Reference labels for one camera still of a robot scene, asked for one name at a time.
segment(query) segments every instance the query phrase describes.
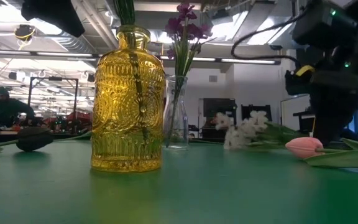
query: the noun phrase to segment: yellow glass bottle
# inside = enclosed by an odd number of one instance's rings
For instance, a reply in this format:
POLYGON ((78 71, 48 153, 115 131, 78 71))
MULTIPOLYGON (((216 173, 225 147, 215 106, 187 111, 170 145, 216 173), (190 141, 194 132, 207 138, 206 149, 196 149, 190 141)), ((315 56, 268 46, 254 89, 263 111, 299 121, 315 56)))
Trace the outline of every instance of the yellow glass bottle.
POLYGON ((146 52, 147 29, 120 26, 119 49, 103 55, 96 71, 92 168, 143 172, 161 166, 163 91, 161 61, 146 52))

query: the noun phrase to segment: green table surface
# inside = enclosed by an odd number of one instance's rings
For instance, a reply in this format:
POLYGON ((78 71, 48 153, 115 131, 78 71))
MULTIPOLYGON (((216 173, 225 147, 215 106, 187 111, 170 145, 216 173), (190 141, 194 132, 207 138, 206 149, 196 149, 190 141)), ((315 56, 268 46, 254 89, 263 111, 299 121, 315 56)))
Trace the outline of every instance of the green table surface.
POLYGON ((90 169, 91 143, 0 153, 0 223, 358 224, 358 174, 310 167, 287 151, 192 144, 160 170, 90 169))

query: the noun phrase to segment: clear glass vase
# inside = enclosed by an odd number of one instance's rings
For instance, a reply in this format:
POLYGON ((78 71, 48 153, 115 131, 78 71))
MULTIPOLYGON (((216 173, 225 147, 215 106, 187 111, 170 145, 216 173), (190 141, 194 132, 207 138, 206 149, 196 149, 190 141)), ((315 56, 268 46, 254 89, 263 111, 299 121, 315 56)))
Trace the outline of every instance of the clear glass vase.
POLYGON ((164 110, 164 143, 167 149, 187 149, 189 127, 185 109, 187 77, 166 78, 167 102, 164 110))
POLYGON ((158 169, 163 67, 146 51, 148 30, 123 25, 117 37, 119 48, 101 57, 96 72, 91 165, 110 172, 158 169))

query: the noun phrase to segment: black cable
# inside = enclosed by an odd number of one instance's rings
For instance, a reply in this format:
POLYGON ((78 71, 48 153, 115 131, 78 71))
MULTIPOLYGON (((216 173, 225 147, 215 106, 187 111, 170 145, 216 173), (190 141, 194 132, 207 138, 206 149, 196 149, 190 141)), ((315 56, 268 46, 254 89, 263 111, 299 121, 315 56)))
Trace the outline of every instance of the black cable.
POLYGON ((262 55, 262 56, 256 56, 256 57, 243 57, 243 56, 239 56, 239 55, 236 55, 236 53, 234 52, 236 50, 236 48, 238 47, 239 44, 241 44, 241 42, 245 41, 246 39, 256 35, 256 34, 259 34, 261 32, 266 32, 266 31, 269 31, 269 30, 274 30, 274 29, 277 29, 277 28, 280 28, 280 27, 285 27, 286 25, 289 25, 291 23, 294 23, 298 20, 300 20, 301 18, 303 18, 306 13, 309 11, 311 7, 311 3, 309 3, 306 7, 305 7, 305 10, 303 10, 299 15, 297 15, 296 17, 286 21, 286 22, 282 22, 282 23, 279 23, 279 24, 276 24, 272 27, 269 27, 269 28, 266 28, 266 29, 263 29, 263 30, 260 30, 260 31, 254 31, 254 32, 251 32, 243 37, 241 37, 239 40, 235 41, 235 43, 233 44, 233 47, 231 49, 231 55, 236 58, 236 59, 241 59, 241 60, 263 60, 263 59, 276 59, 276 58, 285 58, 285 59, 289 59, 293 62, 295 62, 295 67, 298 69, 298 68, 301 68, 301 63, 299 60, 297 60, 295 57, 291 57, 291 56, 288 56, 288 55, 262 55))

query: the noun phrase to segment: dark hoodie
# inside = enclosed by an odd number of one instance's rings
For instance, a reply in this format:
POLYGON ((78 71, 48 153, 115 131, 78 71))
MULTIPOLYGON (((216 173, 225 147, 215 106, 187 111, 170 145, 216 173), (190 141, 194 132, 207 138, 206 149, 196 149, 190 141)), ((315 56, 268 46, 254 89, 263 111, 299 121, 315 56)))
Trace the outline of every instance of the dark hoodie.
POLYGON ((0 87, 0 94, 7 96, 7 100, 0 100, 0 126, 11 127, 13 118, 19 113, 26 113, 30 119, 34 117, 34 110, 17 99, 11 99, 9 92, 4 87, 0 87))

